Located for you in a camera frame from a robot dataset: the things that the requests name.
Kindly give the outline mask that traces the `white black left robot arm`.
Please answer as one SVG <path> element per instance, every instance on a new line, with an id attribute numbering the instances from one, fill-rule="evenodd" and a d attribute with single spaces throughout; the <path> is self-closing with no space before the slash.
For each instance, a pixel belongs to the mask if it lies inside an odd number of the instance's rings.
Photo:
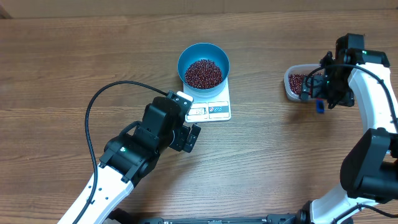
<path id="1" fill-rule="evenodd" d="M 109 140 L 86 187 L 60 223 L 103 223 L 109 214 L 154 170 L 168 148 L 191 152 L 200 128 L 184 125 L 193 97 L 181 91 L 158 96 L 146 106 L 142 121 Z"/>

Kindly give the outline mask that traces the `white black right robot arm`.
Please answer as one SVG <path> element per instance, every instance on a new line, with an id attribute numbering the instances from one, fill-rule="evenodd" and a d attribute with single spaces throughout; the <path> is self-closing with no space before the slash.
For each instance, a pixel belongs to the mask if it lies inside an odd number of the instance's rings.
<path id="1" fill-rule="evenodd" d="M 385 52 L 367 50 L 364 36 L 346 34 L 337 39 L 318 68 L 303 79 L 298 97 L 325 100 L 328 108 L 358 105 L 363 136 L 343 160 L 340 183 L 323 197 L 307 202 L 297 223 L 352 223 L 363 209 L 397 218 L 378 209 L 397 199 L 397 100 L 391 85 Z"/>

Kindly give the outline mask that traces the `red scoop with blue handle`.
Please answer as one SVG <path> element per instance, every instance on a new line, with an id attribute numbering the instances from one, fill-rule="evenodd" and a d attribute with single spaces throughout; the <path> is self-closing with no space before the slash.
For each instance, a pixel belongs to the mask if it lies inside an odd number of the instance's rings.
<path id="1" fill-rule="evenodd" d="M 325 105 L 322 99 L 316 99 L 316 111 L 318 114 L 323 114 L 325 112 Z"/>

